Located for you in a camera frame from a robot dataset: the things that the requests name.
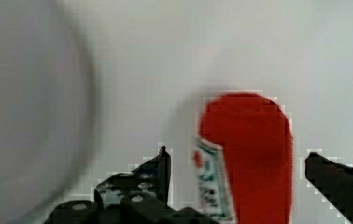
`white surface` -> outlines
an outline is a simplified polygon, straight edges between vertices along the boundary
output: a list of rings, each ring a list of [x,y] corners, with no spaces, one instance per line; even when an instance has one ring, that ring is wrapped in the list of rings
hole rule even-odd
[[[90,74],[55,9],[0,1],[0,223],[53,200],[90,157]]]
[[[158,142],[173,149],[173,207],[194,204],[196,113],[218,89],[249,89],[292,119],[293,223],[346,222],[307,187],[300,161],[321,148],[353,164],[353,1],[59,2],[91,50],[102,126],[96,162],[53,206],[89,199]]]

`white background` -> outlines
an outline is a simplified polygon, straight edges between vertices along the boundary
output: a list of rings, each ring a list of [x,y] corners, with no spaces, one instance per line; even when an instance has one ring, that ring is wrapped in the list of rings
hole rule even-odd
[[[348,223],[307,187],[302,162],[322,149],[353,164],[353,1],[58,2],[90,50],[100,125],[94,163],[38,224],[60,202],[90,199],[100,181],[155,156],[162,142],[172,149],[171,205],[196,206],[192,139],[202,104],[221,90],[257,90],[285,106],[291,223]]]

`bottle label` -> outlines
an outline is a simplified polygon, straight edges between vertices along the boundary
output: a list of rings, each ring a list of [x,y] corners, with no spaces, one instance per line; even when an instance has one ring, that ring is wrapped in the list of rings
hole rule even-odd
[[[196,139],[194,161],[203,213],[222,223],[236,223],[223,148],[202,138]]]

